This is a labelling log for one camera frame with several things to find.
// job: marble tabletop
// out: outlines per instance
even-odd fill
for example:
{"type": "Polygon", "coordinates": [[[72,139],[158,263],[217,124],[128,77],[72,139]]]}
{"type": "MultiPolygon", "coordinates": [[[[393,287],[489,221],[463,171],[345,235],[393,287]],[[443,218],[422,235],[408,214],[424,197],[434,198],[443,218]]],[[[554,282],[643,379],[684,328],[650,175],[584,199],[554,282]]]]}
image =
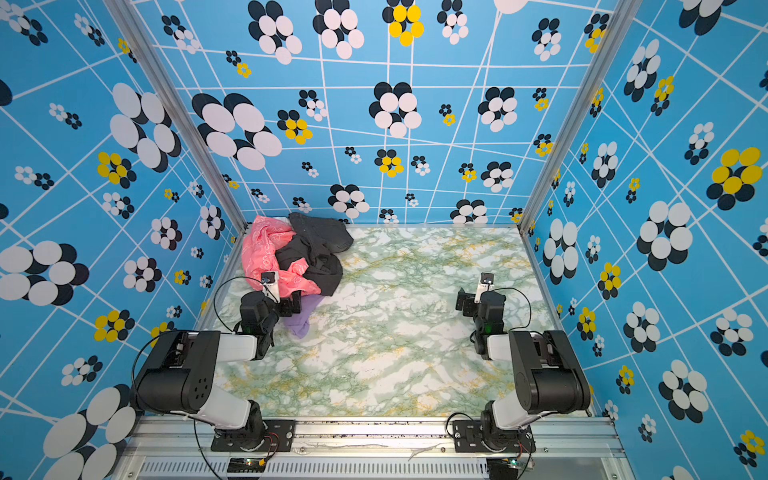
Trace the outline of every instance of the marble tabletop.
{"type": "MultiPolygon", "coordinates": [[[[263,360],[217,366],[217,385],[254,399],[265,416],[479,415],[487,401],[515,389],[511,364],[489,362],[469,342],[472,319],[455,310],[460,287],[474,291],[480,272],[514,286],[533,306],[531,329],[554,329],[513,228],[353,227],[339,255],[344,277],[298,339],[281,323],[263,360]]],[[[242,275],[242,267],[237,275],[242,275]]],[[[223,321],[240,319],[251,288],[230,282],[219,299],[223,321]]],[[[528,304],[505,291],[505,325],[525,325],[528,304]]]]}

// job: black cloth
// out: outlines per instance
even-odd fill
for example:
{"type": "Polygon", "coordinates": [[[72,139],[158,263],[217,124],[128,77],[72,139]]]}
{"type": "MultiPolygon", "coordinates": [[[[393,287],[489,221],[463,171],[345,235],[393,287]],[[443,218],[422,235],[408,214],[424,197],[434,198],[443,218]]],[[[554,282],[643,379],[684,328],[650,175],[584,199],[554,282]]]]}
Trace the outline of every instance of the black cloth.
{"type": "Polygon", "coordinates": [[[334,255],[352,246],[352,236],[346,225],[332,218],[312,218],[303,214],[288,216],[296,232],[293,239],[275,252],[281,270],[288,270],[291,263],[306,258],[309,268],[303,277],[320,287],[320,295],[330,296],[341,282],[341,262],[334,255]]]}

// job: blue wallpaper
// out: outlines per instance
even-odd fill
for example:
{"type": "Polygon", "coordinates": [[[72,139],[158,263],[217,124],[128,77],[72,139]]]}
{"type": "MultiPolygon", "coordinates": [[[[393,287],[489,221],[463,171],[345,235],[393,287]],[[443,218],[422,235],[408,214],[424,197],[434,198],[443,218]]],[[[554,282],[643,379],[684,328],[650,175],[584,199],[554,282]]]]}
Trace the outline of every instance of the blue wallpaper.
{"type": "Polygon", "coordinates": [[[247,218],[357,223],[518,222],[616,3],[133,2],[247,218]]]}
{"type": "Polygon", "coordinates": [[[138,349],[194,326],[237,232],[100,2],[0,20],[0,478],[102,478],[138,349]]]}
{"type": "Polygon", "coordinates": [[[638,478],[768,478],[767,24],[645,0],[527,232],[638,478]]]}

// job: black cable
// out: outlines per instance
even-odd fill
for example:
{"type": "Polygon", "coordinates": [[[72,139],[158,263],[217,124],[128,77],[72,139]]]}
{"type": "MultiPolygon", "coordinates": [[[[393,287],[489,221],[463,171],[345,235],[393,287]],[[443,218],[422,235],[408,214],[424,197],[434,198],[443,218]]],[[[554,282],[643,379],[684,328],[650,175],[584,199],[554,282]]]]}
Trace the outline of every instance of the black cable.
{"type": "MultiPolygon", "coordinates": [[[[216,308],[216,297],[219,296],[219,292],[221,291],[221,288],[224,285],[227,285],[232,280],[237,280],[238,278],[244,278],[246,280],[253,280],[254,282],[261,283],[262,286],[266,285],[263,281],[255,279],[255,278],[253,278],[251,276],[233,276],[232,278],[230,278],[228,280],[225,280],[221,285],[219,285],[218,288],[216,288],[216,293],[214,293],[214,297],[211,300],[214,303],[214,313],[216,313],[216,318],[218,318],[219,321],[221,322],[221,324],[224,325],[224,328],[229,330],[230,332],[234,332],[234,330],[232,330],[229,326],[227,326],[227,324],[224,323],[224,321],[219,316],[219,310],[216,308]]],[[[269,291],[269,289],[264,287],[263,290],[266,290],[266,292],[272,296],[272,298],[275,300],[275,303],[280,303],[280,301],[277,298],[275,298],[275,296],[272,294],[272,292],[269,291]]]]}
{"type": "Polygon", "coordinates": [[[525,301],[528,302],[528,323],[526,323],[524,326],[516,326],[514,328],[511,328],[511,330],[528,328],[531,325],[531,320],[533,319],[533,307],[531,306],[531,301],[525,296],[523,292],[514,288],[513,286],[505,286],[503,288],[494,288],[493,290],[489,290],[489,292],[496,292],[498,290],[514,290],[515,292],[520,293],[525,299],[525,301]]]}
{"type": "Polygon", "coordinates": [[[214,467],[210,464],[207,458],[205,458],[205,454],[203,453],[203,447],[200,446],[200,439],[197,437],[197,420],[192,419],[192,429],[194,429],[194,439],[195,442],[197,442],[197,450],[200,451],[200,456],[203,457],[203,460],[205,461],[205,465],[208,465],[208,468],[210,469],[210,472],[213,473],[216,478],[219,480],[224,480],[219,476],[219,474],[216,473],[216,470],[214,470],[214,467]]]}

